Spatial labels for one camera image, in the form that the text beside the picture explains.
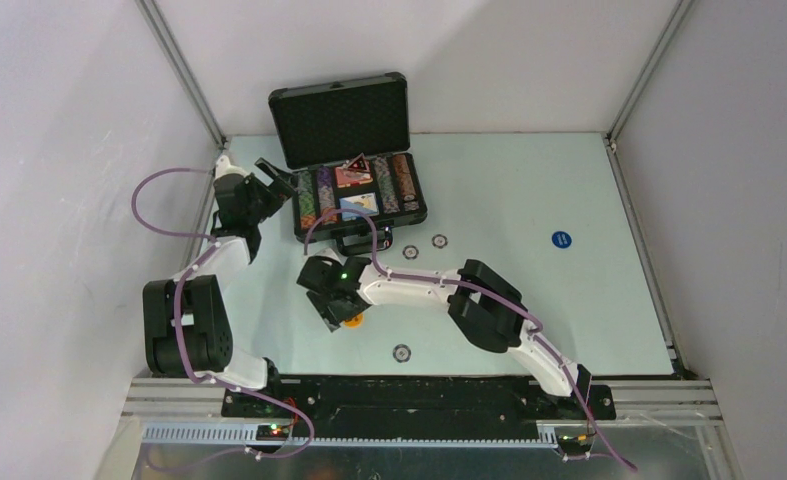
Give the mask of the blue playing card box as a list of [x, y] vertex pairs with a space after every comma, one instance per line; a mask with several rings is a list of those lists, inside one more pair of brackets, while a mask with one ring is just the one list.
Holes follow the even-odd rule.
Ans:
[[339, 205], [342, 210], [340, 215], [345, 221], [358, 218], [358, 212], [367, 216], [375, 216], [379, 213], [377, 196], [372, 192], [342, 197], [339, 199]]

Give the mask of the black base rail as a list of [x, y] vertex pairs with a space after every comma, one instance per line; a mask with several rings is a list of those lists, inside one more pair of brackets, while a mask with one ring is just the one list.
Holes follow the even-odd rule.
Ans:
[[545, 421], [616, 417], [606, 385], [557, 397], [524, 376], [288, 375], [264, 392], [307, 415], [318, 442], [536, 440]]

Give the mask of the black poker set case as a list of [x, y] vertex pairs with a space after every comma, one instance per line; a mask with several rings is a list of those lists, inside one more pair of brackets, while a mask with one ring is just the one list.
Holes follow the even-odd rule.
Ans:
[[280, 88], [268, 106], [297, 190], [299, 242], [333, 241], [341, 254], [360, 255], [390, 248], [394, 229], [427, 219], [404, 74]]

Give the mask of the poker chip near disc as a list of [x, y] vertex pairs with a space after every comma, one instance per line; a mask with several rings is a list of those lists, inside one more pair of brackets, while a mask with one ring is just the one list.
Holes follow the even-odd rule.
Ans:
[[407, 260], [414, 260], [419, 256], [419, 250], [414, 245], [407, 245], [403, 248], [402, 254]]

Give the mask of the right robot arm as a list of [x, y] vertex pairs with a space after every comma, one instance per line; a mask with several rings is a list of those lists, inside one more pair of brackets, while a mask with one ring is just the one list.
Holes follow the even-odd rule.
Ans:
[[325, 250], [306, 258], [297, 283], [331, 330], [372, 306], [443, 311], [470, 344], [508, 354], [524, 367], [560, 416], [575, 418], [591, 403], [590, 372], [546, 338], [521, 293], [481, 261], [468, 260], [458, 270], [394, 269]]

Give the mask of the poker chip middle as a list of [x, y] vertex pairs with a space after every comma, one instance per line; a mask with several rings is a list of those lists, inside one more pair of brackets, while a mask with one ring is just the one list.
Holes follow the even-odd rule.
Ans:
[[443, 234], [435, 234], [431, 238], [431, 243], [432, 243], [433, 247], [435, 247], [437, 249], [443, 249], [443, 248], [445, 248], [448, 245], [449, 241], [448, 241], [448, 238], [445, 235], [443, 235]]

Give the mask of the red playing card box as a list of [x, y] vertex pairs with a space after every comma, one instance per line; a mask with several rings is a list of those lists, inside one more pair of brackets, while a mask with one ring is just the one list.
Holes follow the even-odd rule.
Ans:
[[371, 170], [368, 168], [347, 168], [339, 166], [334, 168], [335, 180], [338, 189], [348, 189], [373, 182]]

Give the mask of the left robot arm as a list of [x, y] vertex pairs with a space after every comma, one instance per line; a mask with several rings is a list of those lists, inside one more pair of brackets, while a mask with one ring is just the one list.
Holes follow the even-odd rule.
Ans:
[[263, 158], [255, 166], [269, 183], [233, 164], [226, 153], [208, 170], [217, 210], [211, 230], [198, 236], [206, 248], [171, 278], [144, 286], [144, 346], [152, 374], [248, 389], [247, 404], [268, 417], [283, 408], [285, 390], [270, 380], [277, 373], [271, 360], [235, 348], [223, 300], [229, 284], [256, 258], [261, 223], [295, 194], [290, 173]]

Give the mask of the triangular dealer button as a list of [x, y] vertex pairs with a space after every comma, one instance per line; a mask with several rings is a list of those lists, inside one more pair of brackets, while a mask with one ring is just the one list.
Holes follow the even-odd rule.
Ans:
[[345, 171], [352, 172], [354, 174], [369, 174], [370, 173], [370, 167], [369, 167], [369, 164], [368, 164], [368, 160], [367, 160], [366, 156], [363, 153], [357, 155], [353, 159], [350, 159], [350, 160], [346, 161], [343, 164], [342, 168]]

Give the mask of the poker chip front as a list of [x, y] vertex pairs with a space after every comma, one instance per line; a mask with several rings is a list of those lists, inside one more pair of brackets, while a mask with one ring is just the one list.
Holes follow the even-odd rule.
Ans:
[[405, 363], [411, 359], [412, 351], [408, 345], [398, 344], [394, 347], [392, 356], [397, 363]]

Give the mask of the orange round button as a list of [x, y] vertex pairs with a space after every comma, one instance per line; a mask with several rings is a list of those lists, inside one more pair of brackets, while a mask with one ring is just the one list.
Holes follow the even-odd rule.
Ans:
[[363, 321], [364, 321], [364, 315], [360, 313], [350, 319], [345, 320], [343, 322], [343, 325], [346, 326], [347, 328], [358, 328], [362, 325]]

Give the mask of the blue round button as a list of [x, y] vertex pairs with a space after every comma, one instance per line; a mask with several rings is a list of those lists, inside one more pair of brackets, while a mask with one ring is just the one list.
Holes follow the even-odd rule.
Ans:
[[568, 249], [573, 243], [573, 238], [566, 231], [555, 231], [551, 236], [551, 241], [558, 249]]

